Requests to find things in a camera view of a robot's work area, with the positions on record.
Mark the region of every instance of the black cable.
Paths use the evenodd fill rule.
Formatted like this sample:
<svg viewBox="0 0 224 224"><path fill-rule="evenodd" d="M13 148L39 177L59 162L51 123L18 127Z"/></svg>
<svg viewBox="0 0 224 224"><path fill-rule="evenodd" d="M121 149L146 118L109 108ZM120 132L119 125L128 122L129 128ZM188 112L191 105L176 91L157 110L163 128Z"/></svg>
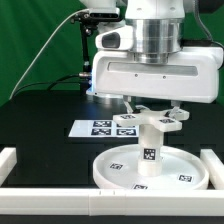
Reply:
<svg viewBox="0 0 224 224"><path fill-rule="evenodd" d="M55 82L36 82L36 83L31 83L25 86L20 87L19 89L16 90L16 92L12 95L12 99L23 89L26 89L31 86L37 86L37 85L52 85L52 84L79 84L79 82L61 82L61 81L55 81Z"/></svg>
<svg viewBox="0 0 224 224"><path fill-rule="evenodd" d="M194 18L198 26L201 28L202 32L205 34L208 40L213 41L212 34L209 29L202 22L199 12L199 0L194 0Z"/></svg>
<svg viewBox="0 0 224 224"><path fill-rule="evenodd" d="M78 74L75 75L66 75L60 79L57 79L55 82L52 82L52 84L47 88L47 90L51 90L52 88L54 88L58 83L57 82L61 82L61 81L65 81L71 78L79 78Z"/></svg>

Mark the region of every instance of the white cylinder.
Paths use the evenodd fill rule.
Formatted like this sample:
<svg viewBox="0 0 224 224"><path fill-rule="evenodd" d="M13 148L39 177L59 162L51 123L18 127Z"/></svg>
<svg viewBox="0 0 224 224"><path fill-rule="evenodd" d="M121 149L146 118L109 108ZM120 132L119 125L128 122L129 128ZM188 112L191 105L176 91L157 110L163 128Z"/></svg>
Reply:
<svg viewBox="0 0 224 224"><path fill-rule="evenodd" d="M126 19L184 18L183 0L128 0Z"/></svg>
<svg viewBox="0 0 224 224"><path fill-rule="evenodd" d="M115 8L116 0L80 0L87 8Z"/></svg>

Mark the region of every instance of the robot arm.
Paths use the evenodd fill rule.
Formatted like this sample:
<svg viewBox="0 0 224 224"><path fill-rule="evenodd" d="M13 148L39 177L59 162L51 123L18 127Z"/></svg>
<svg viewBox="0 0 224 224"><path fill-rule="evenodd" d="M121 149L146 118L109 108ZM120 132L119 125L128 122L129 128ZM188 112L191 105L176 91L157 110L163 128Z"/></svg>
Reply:
<svg viewBox="0 0 224 224"><path fill-rule="evenodd" d="M96 38L93 94L215 100L223 49L183 46L184 17L183 0L129 0L126 26Z"/></svg>

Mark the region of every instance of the white robotic arm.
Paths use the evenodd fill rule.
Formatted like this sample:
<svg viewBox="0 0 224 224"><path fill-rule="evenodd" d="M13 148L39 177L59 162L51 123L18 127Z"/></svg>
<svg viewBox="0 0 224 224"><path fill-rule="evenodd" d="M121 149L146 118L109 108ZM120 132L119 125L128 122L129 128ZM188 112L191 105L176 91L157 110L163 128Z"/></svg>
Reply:
<svg viewBox="0 0 224 224"><path fill-rule="evenodd" d="M106 8L95 8L95 12L116 8L116 1L96 2L99 5L89 6ZM189 118L188 112L180 110L179 101L210 103L216 99L218 69L223 63L219 46L182 45L184 2L193 1L128 0L126 25L96 38L99 51L89 94L124 96L129 114L115 115L113 120L123 127L139 125L138 145L110 149L94 161L94 180L100 188L185 190L208 186L208 172L200 159L163 146L164 132L181 130L180 121ZM177 105L168 111L135 110L132 96L166 99Z"/></svg>

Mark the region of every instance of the white sticker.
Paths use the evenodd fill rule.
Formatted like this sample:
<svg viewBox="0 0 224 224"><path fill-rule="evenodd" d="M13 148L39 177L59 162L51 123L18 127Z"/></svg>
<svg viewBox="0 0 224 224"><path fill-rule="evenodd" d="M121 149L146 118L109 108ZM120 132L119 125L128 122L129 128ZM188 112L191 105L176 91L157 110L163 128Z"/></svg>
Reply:
<svg viewBox="0 0 224 224"><path fill-rule="evenodd" d="M73 138L136 138L139 127L121 127L112 120L76 120L69 133Z"/></svg>

